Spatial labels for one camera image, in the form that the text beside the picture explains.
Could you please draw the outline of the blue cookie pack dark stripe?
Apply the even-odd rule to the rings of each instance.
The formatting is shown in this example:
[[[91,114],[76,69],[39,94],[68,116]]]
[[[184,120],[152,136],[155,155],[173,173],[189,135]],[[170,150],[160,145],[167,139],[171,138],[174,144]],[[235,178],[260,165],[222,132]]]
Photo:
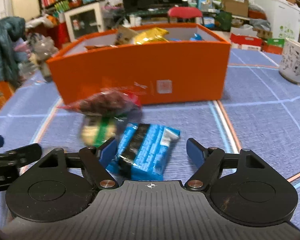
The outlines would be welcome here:
[[[171,145],[180,131],[164,125],[129,123],[117,154],[107,167],[110,173],[130,180],[163,180]]]

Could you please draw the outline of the yellow foil snack bag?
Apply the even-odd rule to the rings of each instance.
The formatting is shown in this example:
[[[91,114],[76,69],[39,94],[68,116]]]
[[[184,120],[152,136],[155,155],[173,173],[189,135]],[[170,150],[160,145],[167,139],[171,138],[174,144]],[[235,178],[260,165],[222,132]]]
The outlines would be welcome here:
[[[167,42],[165,38],[167,34],[169,34],[168,30],[154,27],[134,36],[132,39],[132,44],[142,45],[152,42]]]

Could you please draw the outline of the blue cookie pack rainbow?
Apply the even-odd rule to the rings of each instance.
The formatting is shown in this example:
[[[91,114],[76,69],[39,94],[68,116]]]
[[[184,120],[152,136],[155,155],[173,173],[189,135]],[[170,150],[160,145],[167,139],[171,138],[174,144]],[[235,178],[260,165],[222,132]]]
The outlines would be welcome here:
[[[194,35],[189,39],[190,41],[204,41],[201,35],[194,33]]]

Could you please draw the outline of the green cracker pack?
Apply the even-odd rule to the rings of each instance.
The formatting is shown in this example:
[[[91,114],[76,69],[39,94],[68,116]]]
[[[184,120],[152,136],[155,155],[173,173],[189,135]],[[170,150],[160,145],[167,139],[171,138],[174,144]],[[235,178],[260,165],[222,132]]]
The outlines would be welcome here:
[[[99,147],[110,138],[119,140],[125,130],[127,116],[86,115],[81,128],[81,138],[85,145]]]

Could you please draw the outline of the teal puffer jacket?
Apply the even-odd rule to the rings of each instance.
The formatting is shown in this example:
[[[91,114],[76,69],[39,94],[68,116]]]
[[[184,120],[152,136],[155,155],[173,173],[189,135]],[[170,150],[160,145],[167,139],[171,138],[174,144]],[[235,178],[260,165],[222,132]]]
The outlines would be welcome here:
[[[13,44],[25,38],[25,19],[9,16],[0,19],[0,82],[19,85],[19,68],[14,58]]]

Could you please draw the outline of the red dates clear bag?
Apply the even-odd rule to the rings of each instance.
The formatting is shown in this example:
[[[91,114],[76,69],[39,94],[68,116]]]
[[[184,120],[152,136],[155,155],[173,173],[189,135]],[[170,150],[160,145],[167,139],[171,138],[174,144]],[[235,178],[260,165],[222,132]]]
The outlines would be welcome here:
[[[130,91],[108,89],[85,99],[59,106],[60,109],[95,116],[118,116],[141,107],[137,95]]]

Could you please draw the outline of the brown orange snack pack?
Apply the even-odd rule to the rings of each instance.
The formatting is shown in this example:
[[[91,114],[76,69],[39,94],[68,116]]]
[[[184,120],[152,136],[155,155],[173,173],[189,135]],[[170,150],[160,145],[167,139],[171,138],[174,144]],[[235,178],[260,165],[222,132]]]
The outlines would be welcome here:
[[[93,45],[93,46],[85,46],[86,50],[94,50],[94,49],[101,49],[101,48],[117,48],[115,45]]]

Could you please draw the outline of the orange cardboard box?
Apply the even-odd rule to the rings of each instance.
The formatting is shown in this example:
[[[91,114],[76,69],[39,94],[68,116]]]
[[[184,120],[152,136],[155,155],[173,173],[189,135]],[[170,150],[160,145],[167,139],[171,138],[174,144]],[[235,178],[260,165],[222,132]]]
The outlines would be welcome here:
[[[163,23],[167,42],[115,45],[115,30],[82,36],[48,59],[52,79],[64,103],[105,89],[130,91],[144,105],[219,100],[230,43],[195,23]],[[190,41],[198,33],[204,41]]]

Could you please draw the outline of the white patterned mug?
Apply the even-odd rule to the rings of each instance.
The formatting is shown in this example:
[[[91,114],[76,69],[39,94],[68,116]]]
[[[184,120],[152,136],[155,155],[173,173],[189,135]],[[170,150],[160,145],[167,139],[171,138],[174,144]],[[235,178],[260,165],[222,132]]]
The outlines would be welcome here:
[[[290,38],[285,39],[279,73],[292,83],[300,83],[300,43]]]

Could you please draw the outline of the red white gift box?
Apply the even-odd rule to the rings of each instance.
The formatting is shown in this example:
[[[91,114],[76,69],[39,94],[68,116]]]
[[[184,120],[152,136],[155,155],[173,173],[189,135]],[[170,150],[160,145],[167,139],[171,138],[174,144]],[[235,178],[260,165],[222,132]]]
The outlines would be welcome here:
[[[242,50],[261,51],[262,39],[252,36],[230,34],[231,47]]]

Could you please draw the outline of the orange green gift box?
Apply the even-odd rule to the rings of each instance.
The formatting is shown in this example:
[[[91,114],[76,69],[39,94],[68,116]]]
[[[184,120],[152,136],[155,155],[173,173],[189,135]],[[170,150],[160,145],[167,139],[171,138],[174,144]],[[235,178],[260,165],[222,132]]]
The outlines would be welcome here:
[[[263,41],[261,50],[266,53],[281,55],[284,44],[284,38],[269,38],[266,41]]]

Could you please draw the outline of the white glass door cabinet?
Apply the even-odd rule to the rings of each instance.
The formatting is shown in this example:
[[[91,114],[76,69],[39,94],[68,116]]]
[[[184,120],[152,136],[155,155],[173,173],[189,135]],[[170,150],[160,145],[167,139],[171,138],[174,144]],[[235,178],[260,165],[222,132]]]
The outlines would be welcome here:
[[[87,34],[105,31],[102,14],[104,5],[105,1],[97,1],[70,9],[64,13],[71,42]]]

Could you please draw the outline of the beige black snack bar pack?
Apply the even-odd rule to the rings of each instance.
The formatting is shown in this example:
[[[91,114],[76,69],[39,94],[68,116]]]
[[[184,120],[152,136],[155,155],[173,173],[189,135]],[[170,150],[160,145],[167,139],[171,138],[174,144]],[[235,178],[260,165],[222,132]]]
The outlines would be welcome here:
[[[130,44],[131,40],[138,35],[138,32],[134,31],[133,29],[126,28],[120,25],[116,32],[116,38],[114,44],[117,45],[124,45]]]

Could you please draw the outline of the white chest freezer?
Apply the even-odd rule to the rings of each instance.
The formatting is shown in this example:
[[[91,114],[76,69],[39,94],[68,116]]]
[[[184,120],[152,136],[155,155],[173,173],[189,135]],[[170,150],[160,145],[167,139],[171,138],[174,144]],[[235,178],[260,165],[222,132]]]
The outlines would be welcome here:
[[[286,0],[254,0],[265,11],[273,38],[297,41],[300,34],[300,8]]]

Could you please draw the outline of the brown cardboard box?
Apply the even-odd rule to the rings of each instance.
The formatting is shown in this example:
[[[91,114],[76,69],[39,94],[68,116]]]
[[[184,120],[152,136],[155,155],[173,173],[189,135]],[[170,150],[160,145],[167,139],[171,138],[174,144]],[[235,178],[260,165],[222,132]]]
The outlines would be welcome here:
[[[248,0],[222,0],[222,8],[235,16],[248,17]]]

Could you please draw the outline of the red folding chair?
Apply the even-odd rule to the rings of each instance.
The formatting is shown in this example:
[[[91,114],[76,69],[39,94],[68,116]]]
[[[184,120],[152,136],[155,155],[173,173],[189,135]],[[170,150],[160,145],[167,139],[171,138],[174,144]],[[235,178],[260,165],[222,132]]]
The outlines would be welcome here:
[[[196,23],[202,17],[202,12],[196,7],[172,7],[167,12],[168,23],[171,18],[176,18],[179,23]]]

